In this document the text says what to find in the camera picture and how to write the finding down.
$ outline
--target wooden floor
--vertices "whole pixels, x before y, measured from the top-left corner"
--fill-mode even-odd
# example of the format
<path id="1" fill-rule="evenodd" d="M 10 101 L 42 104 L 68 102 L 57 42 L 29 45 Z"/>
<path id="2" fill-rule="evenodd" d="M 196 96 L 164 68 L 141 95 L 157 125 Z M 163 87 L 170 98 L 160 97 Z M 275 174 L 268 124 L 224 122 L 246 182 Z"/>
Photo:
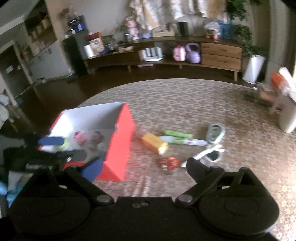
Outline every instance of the wooden floor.
<path id="1" fill-rule="evenodd" d="M 20 108 L 38 130 L 46 130 L 64 109 L 75 108 L 83 101 L 109 88 L 127 83 L 165 78 L 194 78 L 224 81 L 242 85 L 239 76 L 234 82 L 232 71 L 203 67 L 154 66 L 138 68 L 132 66 L 131 73 L 126 66 L 101 68 L 94 75 L 82 76 L 71 82 L 52 80 L 36 86 L 23 96 Z"/>

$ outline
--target screw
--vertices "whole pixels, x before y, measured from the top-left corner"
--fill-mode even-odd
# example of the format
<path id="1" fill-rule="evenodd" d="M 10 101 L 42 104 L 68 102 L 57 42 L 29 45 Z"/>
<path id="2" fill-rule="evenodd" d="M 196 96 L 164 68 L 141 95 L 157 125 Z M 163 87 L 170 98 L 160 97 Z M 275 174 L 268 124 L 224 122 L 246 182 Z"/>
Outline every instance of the screw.
<path id="1" fill-rule="evenodd" d="M 182 203 L 190 203 L 193 200 L 193 197 L 187 194 L 180 195 L 178 200 Z"/>
<path id="2" fill-rule="evenodd" d="M 111 197 L 109 195 L 99 195 L 96 200 L 100 203 L 108 203 L 111 201 Z"/>
<path id="3" fill-rule="evenodd" d="M 134 203 L 134 204 L 133 204 L 133 207 L 134 207 L 134 208 L 140 208 L 141 205 L 140 205 L 139 203 Z"/>

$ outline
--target purple kettlebell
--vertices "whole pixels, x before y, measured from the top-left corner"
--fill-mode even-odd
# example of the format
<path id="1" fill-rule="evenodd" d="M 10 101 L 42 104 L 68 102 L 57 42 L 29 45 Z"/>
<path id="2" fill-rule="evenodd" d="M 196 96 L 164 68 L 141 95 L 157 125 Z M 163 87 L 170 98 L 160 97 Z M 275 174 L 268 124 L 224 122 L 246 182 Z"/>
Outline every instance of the purple kettlebell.
<path id="1" fill-rule="evenodd" d="M 191 45 L 195 45 L 197 46 L 197 51 L 195 50 L 191 50 L 190 46 Z M 200 46 L 198 43 L 188 43 L 186 44 L 186 59 L 187 61 L 189 61 L 190 63 L 194 63 L 194 64 L 198 64 L 200 62 Z"/>

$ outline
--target doorway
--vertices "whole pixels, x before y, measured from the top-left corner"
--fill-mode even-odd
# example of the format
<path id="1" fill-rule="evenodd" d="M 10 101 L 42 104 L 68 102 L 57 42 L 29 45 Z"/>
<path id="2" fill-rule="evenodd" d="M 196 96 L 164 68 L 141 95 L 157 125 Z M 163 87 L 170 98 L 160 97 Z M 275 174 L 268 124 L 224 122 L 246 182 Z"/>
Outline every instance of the doorway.
<path id="1" fill-rule="evenodd" d="M 13 46 L 0 53 L 0 73 L 14 98 L 30 86 Z"/>

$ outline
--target carpet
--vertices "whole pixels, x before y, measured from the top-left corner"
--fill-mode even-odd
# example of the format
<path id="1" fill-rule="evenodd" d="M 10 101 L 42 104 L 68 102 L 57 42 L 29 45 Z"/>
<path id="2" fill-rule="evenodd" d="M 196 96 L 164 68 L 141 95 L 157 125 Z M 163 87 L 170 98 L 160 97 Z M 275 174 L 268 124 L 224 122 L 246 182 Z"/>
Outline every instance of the carpet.
<path id="1" fill-rule="evenodd" d="M 221 141 L 226 152 L 217 165 L 226 171 L 250 168 L 279 205 L 280 216 L 272 234 L 283 241 L 296 239 L 296 135 L 278 128 L 277 114 L 246 101 L 246 87 L 197 79 L 148 80 L 118 86 L 99 93 L 81 106 L 127 102 L 136 133 L 160 135 L 166 129 L 205 139 L 212 123 L 222 123 Z M 186 160 L 204 147 L 171 144 L 166 156 Z M 113 197 L 177 197 L 195 184 L 184 170 L 166 175 L 157 166 L 157 156 L 135 138 L 126 170 L 126 180 L 94 183 Z"/>

